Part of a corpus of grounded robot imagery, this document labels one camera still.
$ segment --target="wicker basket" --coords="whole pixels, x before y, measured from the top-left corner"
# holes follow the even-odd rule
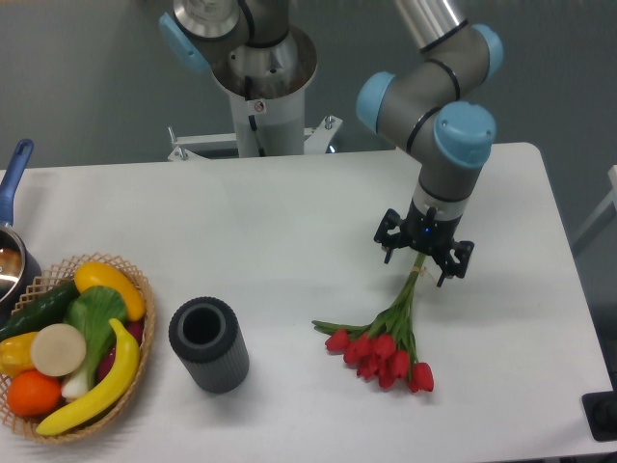
[[[28,302],[36,299],[39,295],[48,291],[52,287],[70,280],[73,277],[77,267],[89,260],[105,262],[118,268],[119,271],[121,271],[131,281],[131,283],[135,285],[144,297],[146,302],[146,319],[144,324],[144,339],[141,347],[142,355],[139,368],[129,389],[103,418],[90,425],[83,425],[73,428],[70,431],[58,436],[40,436],[37,434],[36,429],[41,420],[22,419],[14,415],[9,410],[6,400],[7,389],[11,384],[11,378],[9,376],[0,375],[0,421],[2,421],[2,424],[5,426],[9,427],[14,434],[23,436],[30,441],[40,442],[43,444],[64,444],[96,433],[118,416],[133,396],[135,389],[144,376],[146,364],[148,362],[148,353],[154,338],[154,298],[148,283],[148,278],[146,278],[135,265],[122,259],[121,257],[112,257],[109,255],[101,255],[96,253],[93,256],[75,256],[71,259],[63,260],[62,263],[58,265],[52,265],[51,269],[45,270],[40,277],[37,277],[33,281],[32,285],[27,287],[26,293],[21,295],[19,302],[15,305],[13,313],[21,310]]]

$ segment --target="cooking pot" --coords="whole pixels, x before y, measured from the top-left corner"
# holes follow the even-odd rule
[[[21,140],[0,183],[0,326],[11,316],[19,296],[36,276],[37,261],[13,230],[13,201],[17,185],[34,149],[32,140]]]

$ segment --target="bok choy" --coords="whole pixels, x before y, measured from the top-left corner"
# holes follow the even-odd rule
[[[67,400],[81,397],[94,387],[98,364],[116,339],[109,324],[111,318],[126,322],[124,301],[110,287],[93,286],[68,306],[64,322],[84,335],[87,351],[81,366],[63,382],[62,395]]]

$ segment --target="red tulip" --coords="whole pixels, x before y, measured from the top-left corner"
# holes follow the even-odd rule
[[[364,358],[360,361],[360,365],[358,366],[358,372],[356,374],[363,377],[366,381],[368,381],[374,376],[375,371],[371,369],[368,358]]]
[[[377,357],[375,354],[371,355],[368,358],[368,368],[373,372],[373,374],[377,374],[380,365],[381,362],[379,361],[379,357]]]
[[[383,362],[379,368],[379,386],[382,389],[389,389],[396,381],[396,376],[390,371],[387,362]]]
[[[347,348],[345,349],[345,354],[343,355],[343,362],[347,365],[355,365],[360,361],[360,355],[358,354],[358,342],[354,340],[350,342]]]
[[[409,353],[406,350],[397,350],[389,358],[389,368],[397,378],[404,378],[409,371]]]
[[[396,344],[392,336],[385,334],[375,340],[373,351],[381,359],[387,359],[390,355],[396,352]]]
[[[428,391],[429,393],[433,391],[435,381],[433,380],[433,371],[431,371],[428,364],[420,362],[414,365],[414,368],[412,369],[412,382],[414,381],[421,391]]]
[[[373,340],[368,338],[367,333],[363,333],[358,339],[358,355],[360,357],[367,357],[373,352]]]
[[[328,352],[340,352],[349,345],[349,335],[342,328],[326,340]]]

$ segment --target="tulip bouquet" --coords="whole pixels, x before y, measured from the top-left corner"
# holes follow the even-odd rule
[[[414,268],[398,297],[372,323],[353,326],[312,322],[315,330],[330,336],[326,340],[329,352],[343,353],[343,361],[357,368],[358,376],[367,381],[379,378],[379,385],[385,390],[401,379],[412,393],[433,391],[433,373],[428,364],[420,362],[417,357],[412,322],[414,288],[425,257],[417,255]]]

